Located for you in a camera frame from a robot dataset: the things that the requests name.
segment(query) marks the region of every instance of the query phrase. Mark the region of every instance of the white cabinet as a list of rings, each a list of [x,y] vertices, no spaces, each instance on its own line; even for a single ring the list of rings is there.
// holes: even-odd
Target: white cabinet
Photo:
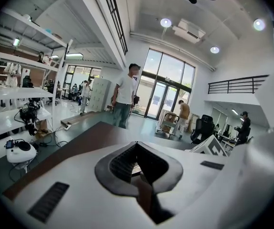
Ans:
[[[106,79],[95,78],[89,107],[94,111],[104,111],[111,82]]]

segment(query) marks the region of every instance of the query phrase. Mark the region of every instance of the ceiling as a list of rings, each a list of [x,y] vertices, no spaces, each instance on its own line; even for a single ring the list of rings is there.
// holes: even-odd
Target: ceiling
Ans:
[[[260,0],[140,0],[137,27],[134,32],[159,37],[164,41],[186,47],[189,52],[205,62],[214,65],[223,57],[223,52],[242,36],[251,31],[256,18],[266,16],[264,4]],[[160,25],[162,18],[169,18],[172,26],[178,26],[181,19],[200,27],[205,35],[193,44],[174,35],[172,27],[163,35]],[[212,46],[220,48],[219,54],[210,52]]]
[[[265,114],[260,107],[260,105],[252,105],[252,104],[238,104],[238,103],[227,103],[227,102],[210,102],[212,107],[220,110],[228,117],[233,119],[240,119],[240,113],[246,111],[248,113],[248,117],[251,120],[252,124],[260,125],[265,128],[269,128],[269,123],[265,117]]]
[[[104,46],[91,28],[82,22],[83,20],[79,18],[69,0],[10,0],[5,7],[21,15],[29,14],[33,22],[59,35],[65,43],[72,39],[73,44],[69,53],[83,54],[83,62],[89,64],[96,62],[97,65],[103,63],[104,66],[116,68]],[[0,33],[14,39],[11,28],[3,28],[3,19],[0,17]],[[25,46],[32,48],[30,44],[27,44],[27,40],[23,39],[21,43],[24,48]],[[52,55],[61,56],[63,52],[64,48],[55,50]]]

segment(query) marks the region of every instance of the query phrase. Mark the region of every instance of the black railing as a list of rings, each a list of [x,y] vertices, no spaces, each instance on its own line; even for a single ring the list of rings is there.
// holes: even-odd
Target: black railing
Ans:
[[[106,0],[108,7],[109,7],[109,11],[110,14],[112,15],[116,30],[117,30],[117,34],[124,52],[124,55],[127,52],[127,45],[126,45],[126,39],[124,37],[124,33],[123,33],[123,28],[122,28],[122,23],[121,23],[121,19],[120,19],[120,15],[119,15],[119,10],[118,10],[118,6],[117,6],[117,2],[116,0]]]
[[[258,75],[208,83],[208,94],[254,94],[269,75]]]

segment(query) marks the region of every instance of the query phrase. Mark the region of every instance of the cart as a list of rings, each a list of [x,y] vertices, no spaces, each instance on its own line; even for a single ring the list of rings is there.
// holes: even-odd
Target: cart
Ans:
[[[173,112],[167,111],[167,110],[162,110],[160,114],[160,118],[158,122],[156,123],[156,131],[155,133],[158,132],[163,132],[168,134],[168,139],[173,133],[171,133],[171,128],[175,128],[177,121],[179,120],[179,116],[176,115]]]

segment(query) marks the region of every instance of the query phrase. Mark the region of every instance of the hair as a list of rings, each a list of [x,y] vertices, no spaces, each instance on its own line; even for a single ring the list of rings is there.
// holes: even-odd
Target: hair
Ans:
[[[128,67],[128,70],[130,70],[132,67],[138,67],[138,69],[140,70],[140,66],[138,64],[135,64],[135,63],[131,63]]]

